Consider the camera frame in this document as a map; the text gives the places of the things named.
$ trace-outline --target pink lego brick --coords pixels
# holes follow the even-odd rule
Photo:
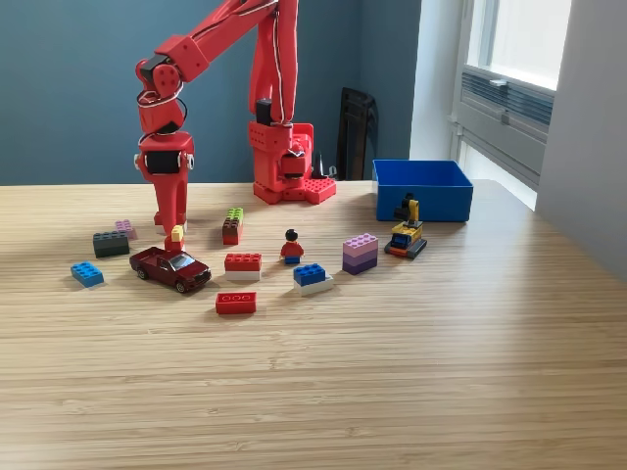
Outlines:
[[[370,252],[364,253],[363,255],[359,255],[358,257],[352,257],[345,253],[342,256],[342,262],[348,264],[349,266],[359,266],[364,262],[370,261],[372,259],[377,259],[378,253],[378,250],[372,250]]]
[[[116,222],[116,230],[118,232],[126,232],[128,240],[137,240],[137,232],[128,219],[118,220]]]
[[[379,249],[379,240],[369,233],[352,238],[344,242],[343,251],[350,257],[356,258],[365,253]]]

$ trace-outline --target red toy car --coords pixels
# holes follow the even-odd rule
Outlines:
[[[212,272],[185,252],[166,252],[152,247],[130,257],[130,267],[140,279],[155,279],[174,286],[181,294],[196,289],[212,278]]]

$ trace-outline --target purple lego brick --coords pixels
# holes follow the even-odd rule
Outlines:
[[[126,232],[128,240],[137,240],[137,232],[135,228],[130,224],[130,220],[118,220],[116,222],[116,230],[118,232]]]
[[[371,252],[372,250],[376,251],[379,249],[379,241],[374,235],[370,235],[369,233],[364,233],[359,237],[352,238],[344,242],[343,250],[344,253],[356,258],[359,255],[363,255],[364,253]]]
[[[370,261],[371,259],[376,259],[378,253],[379,252],[377,250],[372,250],[371,252],[364,253],[363,255],[359,255],[358,257],[352,257],[345,253],[342,256],[342,262],[351,266],[359,266],[363,262]]]
[[[342,263],[342,270],[348,272],[349,274],[353,274],[357,276],[360,272],[368,271],[369,269],[376,266],[377,258],[371,259],[370,261],[363,262],[359,266],[351,266],[345,262]]]

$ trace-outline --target white lego brick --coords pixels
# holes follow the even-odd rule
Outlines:
[[[261,271],[226,271],[224,277],[227,281],[261,281]]]
[[[326,278],[322,282],[316,282],[315,284],[310,284],[308,286],[301,286],[298,282],[294,281],[294,289],[296,289],[301,297],[303,297],[311,294],[317,294],[322,291],[328,291],[333,288],[334,282],[333,277],[326,274]]]

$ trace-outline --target car windshield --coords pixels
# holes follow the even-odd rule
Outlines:
[[[195,259],[193,259],[189,255],[181,253],[180,255],[176,255],[174,258],[172,258],[169,261],[169,263],[172,265],[174,270],[177,271],[179,269],[182,269],[185,266],[190,265],[194,261],[195,261]]]

